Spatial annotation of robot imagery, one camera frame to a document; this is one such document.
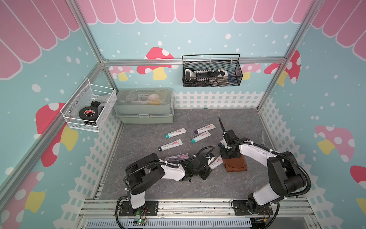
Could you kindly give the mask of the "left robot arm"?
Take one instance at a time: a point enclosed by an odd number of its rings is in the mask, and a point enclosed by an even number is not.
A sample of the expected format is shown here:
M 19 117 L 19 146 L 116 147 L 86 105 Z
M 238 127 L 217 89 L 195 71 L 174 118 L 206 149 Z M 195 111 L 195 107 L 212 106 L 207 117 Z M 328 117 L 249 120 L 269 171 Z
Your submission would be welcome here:
M 193 157 L 182 160 L 161 160 L 156 153 L 130 164 L 123 179 L 127 200 L 133 210 L 146 206 L 145 192 L 161 179 L 190 181 L 193 177 L 206 180 L 212 169 L 209 165 L 215 159 L 213 146 L 200 149 Z

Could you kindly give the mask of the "purple cap toothpaste tube top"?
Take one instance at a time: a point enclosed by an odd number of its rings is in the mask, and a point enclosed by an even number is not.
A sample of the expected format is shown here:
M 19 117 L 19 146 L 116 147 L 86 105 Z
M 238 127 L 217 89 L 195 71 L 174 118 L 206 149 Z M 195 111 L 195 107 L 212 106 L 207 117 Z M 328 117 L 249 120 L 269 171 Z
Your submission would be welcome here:
M 201 133 L 203 133 L 203 132 L 205 132 L 205 131 L 209 131 L 209 130 L 212 130 L 212 129 L 215 129 L 214 124 L 209 124 L 209 125 L 206 125 L 206 126 L 204 126 L 204 127 L 201 127 L 201 128 L 199 128 L 199 129 L 195 130 L 195 131 L 194 131 L 194 133 L 195 133 L 196 135 L 198 135 L 198 134 L 201 134 Z

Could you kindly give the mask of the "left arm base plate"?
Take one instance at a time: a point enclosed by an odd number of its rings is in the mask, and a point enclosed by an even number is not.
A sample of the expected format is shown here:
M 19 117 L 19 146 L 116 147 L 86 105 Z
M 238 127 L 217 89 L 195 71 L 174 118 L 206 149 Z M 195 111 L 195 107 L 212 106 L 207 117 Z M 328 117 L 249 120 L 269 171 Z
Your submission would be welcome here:
M 129 201 L 122 201 L 118 205 L 118 215 L 120 217 L 127 216 L 157 216 L 159 202 L 146 201 L 142 207 L 133 209 Z

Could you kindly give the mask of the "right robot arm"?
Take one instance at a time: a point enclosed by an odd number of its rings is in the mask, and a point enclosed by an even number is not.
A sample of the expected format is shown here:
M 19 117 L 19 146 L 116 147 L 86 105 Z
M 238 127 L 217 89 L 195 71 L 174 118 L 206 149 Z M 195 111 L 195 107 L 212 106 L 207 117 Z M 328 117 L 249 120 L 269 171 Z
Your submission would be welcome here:
M 248 170 L 245 158 L 259 162 L 267 168 L 268 183 L 248 195 L 244 202 L 244 211 L 250 215 L 259 215 L 287 197 L 302 196 L 311 189 L 311 178 L 298 164 L 293 153 L 276 152 L 248 138 L 240 139 L 233 130 L 223 131 L 223 143 L 220 154 L 227 172 Z

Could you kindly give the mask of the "brown microfiber cloth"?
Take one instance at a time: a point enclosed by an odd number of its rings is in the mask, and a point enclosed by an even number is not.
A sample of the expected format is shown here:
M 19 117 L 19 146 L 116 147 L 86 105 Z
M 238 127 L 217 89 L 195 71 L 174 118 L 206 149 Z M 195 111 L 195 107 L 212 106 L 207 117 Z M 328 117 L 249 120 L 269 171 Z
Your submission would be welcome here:
M 227 172 L 244 172 L 248 170 L 245 157 L 223 158 L 223 164 Z

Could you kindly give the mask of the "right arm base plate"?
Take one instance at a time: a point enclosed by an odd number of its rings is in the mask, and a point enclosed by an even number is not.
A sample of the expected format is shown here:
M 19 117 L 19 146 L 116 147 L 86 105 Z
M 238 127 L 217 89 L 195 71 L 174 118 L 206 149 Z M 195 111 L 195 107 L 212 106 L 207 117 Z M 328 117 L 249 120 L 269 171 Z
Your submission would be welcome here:
M 270 203 L 258 205 L 254 200 L 233 200 L 231 207 L 236 216 L 271 216 L 273 215 Z

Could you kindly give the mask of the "dark cap toothpaste tube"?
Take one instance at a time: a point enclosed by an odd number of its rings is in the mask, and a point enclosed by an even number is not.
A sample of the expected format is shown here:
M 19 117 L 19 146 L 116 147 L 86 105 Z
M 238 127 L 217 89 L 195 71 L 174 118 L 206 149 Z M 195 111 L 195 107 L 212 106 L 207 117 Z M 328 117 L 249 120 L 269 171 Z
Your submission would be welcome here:
M 161 147 L 158 148 L 159 151 L 166 151 L 168 149 L 171 149 L 171 148 L 175 148 L 175 147 L 178 147 L 178 146 L 181 146 L 183 145 L 183 142 L 181 139 L 178 139 L 176 141 L 173 141 L 169 144 L 166 144 L 166 145 L 163 145 Z
M 223 159 L 221 156 L 219 156 L 215 161 L 213 161 L 210 165 L 209 168 L 210 169 L 215 169 L 217 168 L 219 165 L 223 164 Z

